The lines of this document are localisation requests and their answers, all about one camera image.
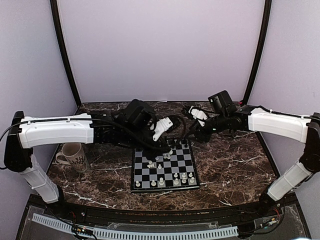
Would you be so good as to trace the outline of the white bishop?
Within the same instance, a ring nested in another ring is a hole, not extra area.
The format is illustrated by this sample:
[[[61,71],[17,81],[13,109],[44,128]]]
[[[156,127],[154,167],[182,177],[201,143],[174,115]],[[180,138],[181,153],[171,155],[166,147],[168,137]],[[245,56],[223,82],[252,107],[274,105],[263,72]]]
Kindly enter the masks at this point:
[[[185,184],[187,182],[187,174],[184,172],[181,175],[182,179],[181,179],[181,183]]]

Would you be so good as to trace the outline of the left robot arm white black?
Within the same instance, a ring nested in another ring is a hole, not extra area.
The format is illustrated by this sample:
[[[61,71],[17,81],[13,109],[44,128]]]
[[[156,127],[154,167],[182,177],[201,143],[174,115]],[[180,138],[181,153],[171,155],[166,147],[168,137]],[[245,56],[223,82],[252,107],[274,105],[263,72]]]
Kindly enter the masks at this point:
[[[166,116],[159,119],[146,102],[132,100],[126,108],[112,112],[82,113],[60,117],[29,117],[17,111],[2,137],[6,137],[3,169],[19,173],[51,210],[67,218],[70,206],[62,189],[51,181],[33,156],[42,145],[81,143],[113,144],[146,150],[151,156],[170,152],[161,138],[177,124]]]

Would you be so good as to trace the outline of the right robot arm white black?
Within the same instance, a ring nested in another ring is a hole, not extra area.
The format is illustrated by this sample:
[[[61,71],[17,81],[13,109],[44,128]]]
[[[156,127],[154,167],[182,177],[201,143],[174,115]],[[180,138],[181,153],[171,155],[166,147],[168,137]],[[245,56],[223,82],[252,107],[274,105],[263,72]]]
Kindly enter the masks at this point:
[[[294,115],[267,109],[261,105],[244,105],[232,101],[223,90],[208,98],[212,110],[186,106],[183,113],[195,122],[188,136],[207,143],[212,134],[229,131],[263,132],[296,140],[305,145],[302,156],[275,180],[255,205],[255,213],[266,217],[275,202],[320,171],[320,115]]]

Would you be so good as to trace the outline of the black grey chess board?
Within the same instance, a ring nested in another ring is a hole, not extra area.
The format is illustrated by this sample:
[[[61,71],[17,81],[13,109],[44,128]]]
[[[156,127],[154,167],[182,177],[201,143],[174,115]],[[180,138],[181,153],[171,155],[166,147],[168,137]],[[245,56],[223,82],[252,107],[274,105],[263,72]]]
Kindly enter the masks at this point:
[[[171,149],[173,154],[170,160],[165,160],[161,169],[147,168],[149,161],[144,151],[134,149],[132,153],[131,165],[131,186],[132,193],[154,193],[162,191],[181,191],[181,190],[194,190],[200,188],[200,182],[196,163],[193,155],[193,150],[190,141],[188,141],[188,149]],[[189,184],[189,173],[193,173],[195,184]],[[186,173],[186,183],[181,183],[182,173]],[[164,179],[164,186],[159,186],[160,178]],[[174,180],[178,178],[179,184],[174,185]],[[156,182],[156,186],[152,186],[152,181]],[[136,187],[136,181],[140,182],[140,187]]]

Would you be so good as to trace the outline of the white piece front row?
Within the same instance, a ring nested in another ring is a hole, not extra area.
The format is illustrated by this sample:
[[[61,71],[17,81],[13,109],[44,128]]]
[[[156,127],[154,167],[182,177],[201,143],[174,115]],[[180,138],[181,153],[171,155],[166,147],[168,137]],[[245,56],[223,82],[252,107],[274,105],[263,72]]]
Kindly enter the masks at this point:
[[[174,184],[175,186],[177,186],[177,185],[179,184],[178,178],[176,178],[176,179],[173,181],[173,184]]]

